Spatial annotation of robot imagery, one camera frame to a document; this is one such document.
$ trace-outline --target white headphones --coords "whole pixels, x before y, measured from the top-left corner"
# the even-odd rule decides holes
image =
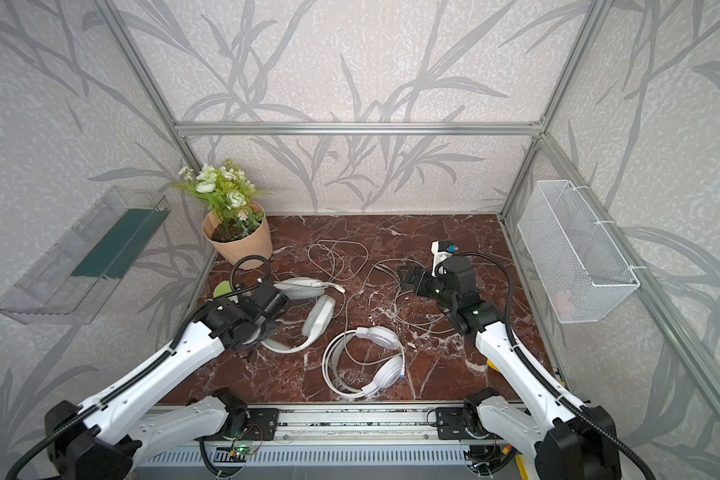
[[[274,339],[265,339],[262,341],[262,345],[264,345],[265,348],[275,353],[300,352],[313,344],[317,338],[326,331],[328,323],[331,321],[333,307],[336,305],[336,301],[330,296],[325,295],[326,287],[332,286],[341,293],[345,292],[344,287],[336,285],[335,283],[321,282],[320,280],[307,278],[305,276],[289,278],[274,285],[282,290],[291,300],[303,300],[319,296],[315,306],[309,312],[309,315],[307,315],[307,319],[302,326],[302,335],[307,337],[304,343],[290,348],[288,345],[283,345]]]
[[[387,360],[382,368],[376,372],[373,380],[366,386],[360,387],[360,389],[355,389],[344,383],[337,371],[338,359],[342,356],[346,344],[354,337],[371,340],[376,345],[383,346],[385,349],[400,350],[402,352],[402,354],[395,355],[393,358]],[[331,382],[331,379],[328,377],[328,360],[330,360],[331,370],[333,370],[333,375],[336,377],[336,382],[341,388],[348,390],[348,392],[342,392]],[[326,351],[322,354],[322,378],[326,380],[328,388],[340,396],[346,398],[361,398],[373,395],[381,389],[391,387],[398,378],[405,378],[405,350],[398,336],[384,326],[372,326],[371,328],[359,326],[355,330],[347,330],[346,332],[339,333],[335,339],[331,340]]]

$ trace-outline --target wallpaper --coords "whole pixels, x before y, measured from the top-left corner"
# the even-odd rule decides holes
[[[234,159],[269,192],[260,202],[270,213],[436,214],[498,212],[529,143],[525,136],[222,136],[192,147],[200,161]]]
[[[184,121],[538,120],[589,3],[116,0]]]
[[[535,182],[559,178],[540,154],[508,212],[507,226],[515,260],[538,306],[534,314],[557,353],[566,384],[611,414],[619,438],[657,478],[720,478],[720,423],[637,294],[601,321],[558,322],[517,226]],[[621,467],[624,478],[642,478],[624,456]]]
[[[167,184],[174,149],[102,27],[78,1],[0,1],[0,296],[112,185],[165,191],[173,211],[94,321],[22,325],[0,314],[0,479],[78,402],[162,345],[210,252],[203,208]],[[55,473],[45,454],[21,474]]]
[[[612,9],[553,133],[720,365],[720,2]]]

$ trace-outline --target white wire mesh basket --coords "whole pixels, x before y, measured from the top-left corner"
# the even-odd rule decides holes
[[[598,321],[640,286],[568,180],[536,182],[518,229],[561,323]]]

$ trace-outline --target transparent acrylic shelf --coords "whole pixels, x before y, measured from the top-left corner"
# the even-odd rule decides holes
[[[110,188],[0,298],[25,324],[86,325],[170,213],[163,194]]]

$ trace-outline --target green sponge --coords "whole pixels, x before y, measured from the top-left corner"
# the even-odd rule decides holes
[[[213,298],[216,298],[221,295],[226,295],[227,293],[232,292],[232,286],[230,285],[230,282],[228,280],[224,280],[220,284],[216,285],[216,288],[213,289]]]

